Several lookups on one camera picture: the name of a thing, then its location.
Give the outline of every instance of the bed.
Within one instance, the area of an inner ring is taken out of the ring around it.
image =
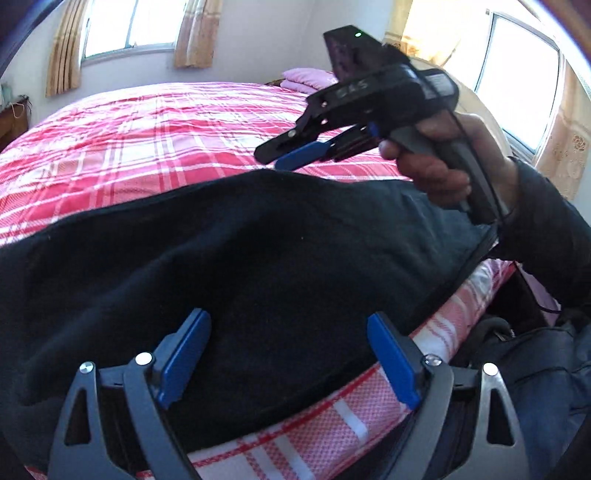
[[[465,95],[462,109],[478,110]],[[304,108],[300,93],[234,83],[144,86],[72,104],[0,154],[0,245],[76,212],[266,168],[255,162],[255,147],[290,128]],[[492,117],[486,121],[502,136]],[[336,181],[403,179],[375,150],[300,172]],[[449,360],[511,273],[510,262],[481,263],[413,333],[421,350]],[[300,414],[190,459],[204,479],[234,479],[236,471],[244,480],[330,479],[408,413],[376,364]]]

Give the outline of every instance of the black cable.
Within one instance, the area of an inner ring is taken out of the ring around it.
[[[419,77],[420,79],[423,79],[423,83],[427,85],[427,88],[429,88],[431,90],[431,92],[435,95],[435,97],[442,100],[441,93],[439,93],[439,91],[431,84],[431,82],[429,82],[427,79],[425,79],[425,77],[420,72],[420,70],[418,70],[413,65],[413,63],[411,61],[409,62],[409,65],[410,65],[411,70],[414,72],[414,74],[417,77]],[[499,212],[499,219],[498,219],[499,224],[500,224],[501,228],[505,228],[506,227],[505,217],[503,216],[503,208],[501,206],[501,200],[499,199],[498,195],[496,194],[496,190],[492,186],[492,181],[491,181],[491,178],[490,178],[488,172],[482,167],[482,162],[480,161],[480,157],[478,156],[478,153],[474,149],[474,146],[472,145],[472,142],[470,141],[470,137],[468,136],[466,129],[464,129],[464,126],[456,117],[455,112],[449,107],[447,107],[445,110],[452,116],[455,124],[457,125],[458,130],[460,131],[460,133],[462,135],[462,139],[466,141],[466,144],[468,145],[468,148],[470,149],[470,153],[472,153],[472,155],[474,155],[476,162],[478,162],[478,165],[480,166],[480,169],[482,170],[482,175],[484,176],[486,184],[490,188],[490,190],[492,192],[492,196],[495,199],[495,206],[497,208],[497,211]]]
[[[417,75],[417,77],[422,78],[424,80],[424,83],[427,85],[427,88],[429,88],[431,90],[431,92],[436,96],[436,98],[441,99],[441,93],[439,93],[439,91],[431,84],[431,82],[429,82],[428,80],[426,80],[423,75],[420,73],[420,71],[412,64],[412,62],[410,63],[410,67],[411,70],[414,72],[415,75]],[[503,208],[501,207],[501,200],[499,199],[499,196],[496,194],[496,190],[494,189],[493,185],[492,185],[492,181],[491,178],[488,174],[488,172],[482,167],[482,162],[480,162],[480,158],[478,156],[478,153],[476,152],[476,149],[474,148],[474,146],[472,145],[472,142],[470,141],[470,136],[468,136],[466,129],[464,128],[464,126],[462,125],[462,123],[459,121],[459,119],[456,117],[454,111],[447,107],[445,109],[453,118],[458,130],[460,131],[463,140],[466,141],[466,144],[468,145],[468,148],[470,148],[470,152],[472,153],[472,155],[474,155],[474,158],[476,159],[476,161],[478,162],[478,165],[480,166],[480,169],[482,170],[482,174],[486,180],[486,183],[488,185],[488,187],[490,188],[491,192],[492,192],[492,196],[495,199],[495,205],[496,208],[499,212],[499,225],[501,229],[505,229],[506,228],[506,223],[505,223],[505,217],[503,216],[502,212],[503,212]],[[513,262],[515,265],[515,268],[517,268],[517,270],[519,271],[519,268],[517,266],[517,262]],[[533,302],[537,305],[537,307],[542,311],[542,312],[546,312],[546,313],[551,313],[551,314],[560,314],[561,311],[560,310],[552,310],[552,309],[548,309],[546,307],[543,307],[542,305],[540,305],[537,301],[537,299],[535,298],[535,294],[534,291],[532,290],[530,284],[527,282],[527,280],[525,278],[523,278],[523,276],[521,275],[521,272],[519,272],[519,276],[521,277],[522,282],[526,285],[527,289],[530,292],[531,298],[533,300]]]

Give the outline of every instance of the curtain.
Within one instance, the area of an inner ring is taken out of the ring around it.
[[[547,138],[538,149],[534,165],[569,200],[574,199],[579,189],[590,141],[591,101],[573,69],[565,62],[560,106]]]
[[[394,0],[384,41],[411,57],[444,66],[473,15],[471,0]]]
[[[189,0],[174,49],[175,67],[205,69],[213,64],[222,0]]]
[[[93,0],[68,0],[60,26],[53,39],[47,70],[46,96],[80,86],[83,36]]]

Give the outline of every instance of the finger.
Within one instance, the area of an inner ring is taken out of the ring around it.
[[[454,193],[427,193],[427,197],[431,203],[439,205],[440,207],[453,207],[466,200],[471,192],[472,188],[467,186],[465,189]]]
[[[480,138],[488,129],[478,115],[471,113],[454,114],[463,130],[472,141]],[[426,137],[435,141],[454,140],[463,136],[457,122],[448,111],[441,111],[417,124],[417,129]]]
[[[384,160],[396,160],[402,153],[400,145],[391,142],[390,140],[383,140],[379,143],[379,154]]]
[[[413,180],[444,180],[449,172],[447,165],[431,155],[403,152],[397,161],[398,171]]]
[[[470,177],[461,170],[450,170],[443,180],[417,179],[414,184],[416,188],[427,193],[456,193],[470,186]]]

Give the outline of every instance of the human hand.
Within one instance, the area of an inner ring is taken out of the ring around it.
[[[517,205],[518,172],[515,163],[501,153],[499,145],[482,118],[466,113],[455,114],[478,154],[482,167],[488,173],[493,188],[509,211]],[[417,129],[433,141],[461,138],[451,113],[441,111],[417,124]],[[465,200],[472,188],[470,178],[462,170],[452,170],[443,160],[431,155],[415,154],[390,140],[379,145],[382,158],[397,159],[398,171],[411,178],[419,190],[427,193],[435,205],[449,207]]]

